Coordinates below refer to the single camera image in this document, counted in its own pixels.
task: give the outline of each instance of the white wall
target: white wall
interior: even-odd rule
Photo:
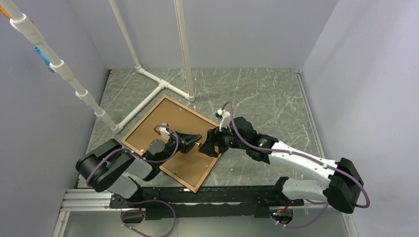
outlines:
[[[65,0],[15,0],[100,101],[106,68]],[[0,14],[0,236],[52,236],[93,127],[90,107]]]
[[[303,68],[327,157],[354,161],[370,195],[354,213],[361,236],[419,236],[418,12],[340,0]]]
[[[140,63],[183,67],[173,0],[118,0]],[[109,68],[133,62],[107,0],[70,0]],[[302,68],[337,0],[184,0],[192,67]]]

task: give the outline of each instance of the floor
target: floor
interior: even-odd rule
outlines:
[[[187,91],[182,69],[149,69]],[[189,102],[176,93],[161,91],[118,134],[96,119],[88,150],[111,138],[121,140],[147,111],[163,96],[168,95],[198,113],[217,121],[214,112],[224,102],[233,101],[235,116],[243,116],[260,132],[282,140],[288,145],[319,156],[305,101],[293,69],[216,68],[192,70],[196,101]],[[134,69],[112,70],[106,84],[101,106],[115,122],[120,122],[155,87],[157,83],[136,73]],[[203,186],[274,185],[281,176],[300,177],[297,172],[276,165],[257,162],[244,151],[228,150],[217,162]],[[161,172],[150,182],[139,180],[142,186],[178,187],[180,183]],[[79,187],[85,187],[83,178]]]

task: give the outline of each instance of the gray marble tabletop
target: gray marble tabletop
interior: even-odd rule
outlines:
[[[184,70],[148,71],[187,91]],[[120,141],[163,95],[168,95],[214,121],[217,121],[214,112],[224,102],[233,101],[235,116],[246,118],[258,132],[319,156],[319,148],[293,69],[197,68],[192,70],[192,75],[195,102],[189,102],[165,89],[118,134],[113,134],[106,124],[96,119],[88,151],[111,138]],[[136,73],[134,69],[112,70],[101,106],[115,122],[120,122],[156,86],[156,82]],[[244,151],[230,149],[216,163],[203,186],[273,185],[281,176],[298,178],[300,174],[279,165],[254,161]],[[163,172],[150,182],[136,180],[142,186],[182,186]],[[85,187],[83,178],[79,181],[79,187]]]

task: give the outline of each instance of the cork board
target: cork board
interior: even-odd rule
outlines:
[[[182,133],[201,134],[202,139],[199,143],[205,142],[209,129],[218,126],[217,123],[196,111],[168,96],[163,96],[122,139],[122,143],[138,154],[143,154],[141,150],[147,150],[151,141],[161,139],[153,128],[164,122]],[[188,154],[176,153],[174,157],[161,165],[160,169],[196,193],[217,160],[218,158],[199,153],[198,147],[195,146]]]

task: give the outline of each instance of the wooden frame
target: wooden frame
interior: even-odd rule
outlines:
[[[145,121],[148,118],[150,118],[150,120],[156,119],[156,118],[152,118],[150,116],[154,116],[153,112],[157,111],[158,107],[160,105],[168,106],[169,105],[168,102],[173,103],[176,106],[176,109],[179,109],[179,111],[180,111],[179,113],[184,113],[184,115],[189,117],[191,120],[197,121],[197,120],[202,119],[204,121],[203,123],[200,122],[201,123],[200,126],[195,126],[195,125],[190,126],[189,123],[182,122],[183,126],[187,126],[190,129],[192,129],[192,127],[193,127],[193,130],[195,132],[192,132],[192,133],[197,133],[196,129],[200,129],[199,134],[201,134],[203,136],[203,138],[200,142],[205,141],[208,129],[218,126],[217,123],[209,120],[208,118],[206,118],[203,115],[197,113],[196,111],[182,105],[181,103],[179,103],[179,102],[177,102],[177,101],[173,100],[172,98],[165,95],[147,112],[147,114],[131,129],[131,131],[129,131],[129,133],[122,139],[122,143],[124,145],[126,145],[127,147],[129,147],[130,149],[134,150],[136,153],[143,154],[142,151],[144,151],[148,148],[148,146],[147,147],[145,146],[144,140],[141,140],[142,145],[141,145],[141,147],[139,147],[140,146],[139,143],[136,143],[136,142],[133,141],[135,138],[130,138],[130,137],[131,136],[138,137],[139,135],[137,135],[137,134],[134,135],[134,133],[139,129],[139,127],[142,124],[144,124]],[[188,113],[185,113],[181,110],[188,111],[191,114],[193,114],[194,116],[190,116],[190,115],[188,115]],[[161,114],[162,109],[159,109],[159,111],[155,112],[155,113],[160,113]],[[175,118],[175,116],[171,116],[171,117],[165,117],[163,119],[167,120],[167,122],[170,125],[170,121],[171,120],[176,120],[177,118]],[[145,128],[147,128],[147,131],[153,131],[153,127],[150,127],[149,125],[146,125],[146,126],[148,126],[148,127],[145,127]],[[151,137],[154,137],[154,139],[157,138],[156,136],[157,135],[155,135],[155,133],[154,133],[154,135],[151,135]],[[210,158],[210,157],[208,157],[204,154],[198,153],[198,148],[195,147],[194,149],[192,149],[192,151],[188,155],[177,153],[173,158],[171,158],[170,160],[166,161],[163,165],[161,165],[160,169],[164,173],[166,173],[167,175],[169,175],[170,177],[172,177],[173,179],[175,179],[176,181],[178,181],[179,183],[181,183],[182,185],[184,185],[185,187],[187,187],[188,189],[190,189],[191,191],[196,193],[217,161],[218,161],[218,158]],[[174,169],[175,169],[174,167],[183,167],[184,165],[191,165],[191,162],[199,162],[199,163],[202,163],[202,165],[204,165],[206,167],[205,171],[202,173],[202,176],[196,182],[196,184],[195,184],[195,182],[190,182],[190,183],[193,183],[193,184],[190,184],[190,183],[188,183],[187,181],[184,180],[185,175],[187,175],[186,173],[190,172],[191,174],[193,174],[195,176],[195,175],[197,175],[196,172],[189,171],[189,170],[186,170],[186,171],[183,170],[183,174],[182,173],[179,174],[178,172],[174,171]]]

